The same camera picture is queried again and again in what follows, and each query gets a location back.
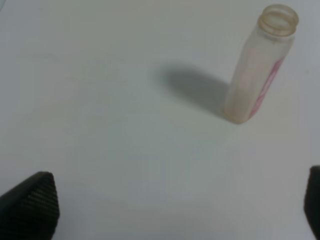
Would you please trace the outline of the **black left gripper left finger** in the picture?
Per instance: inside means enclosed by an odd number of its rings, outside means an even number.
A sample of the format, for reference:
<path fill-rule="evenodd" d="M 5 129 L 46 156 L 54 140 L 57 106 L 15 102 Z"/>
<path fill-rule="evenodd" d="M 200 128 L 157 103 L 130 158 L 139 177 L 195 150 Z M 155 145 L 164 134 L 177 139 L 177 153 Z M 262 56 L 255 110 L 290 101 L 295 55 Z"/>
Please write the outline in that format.
<path fill-rule="evenodd" d="M 51 240 L 60 218 L 54 175 L 40 171 L 0 196 L 2 240 Z"/>

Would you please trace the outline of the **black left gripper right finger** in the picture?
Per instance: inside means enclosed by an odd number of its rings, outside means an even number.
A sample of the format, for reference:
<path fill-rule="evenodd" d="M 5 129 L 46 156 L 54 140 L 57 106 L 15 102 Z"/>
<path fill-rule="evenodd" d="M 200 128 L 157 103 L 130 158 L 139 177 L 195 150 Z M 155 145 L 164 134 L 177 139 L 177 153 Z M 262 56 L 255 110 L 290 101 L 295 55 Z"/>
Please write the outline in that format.
<path fill-rule="evenodd" d="M 320 240 L 320 166 L 312 166 L 304 197 L 304 213 L 315 236 Z"/>

